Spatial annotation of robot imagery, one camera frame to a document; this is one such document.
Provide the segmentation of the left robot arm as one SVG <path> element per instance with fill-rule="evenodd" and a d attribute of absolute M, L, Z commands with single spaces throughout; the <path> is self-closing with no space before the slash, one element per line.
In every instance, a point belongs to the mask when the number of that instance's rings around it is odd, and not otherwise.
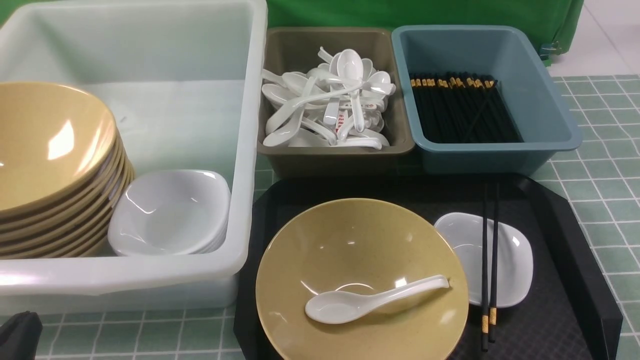
<path fill-rule="evenodd" d="M 16 313 L 0 328 L 2 360 L 34 360 L 43 325 L 36 312 Z"/>

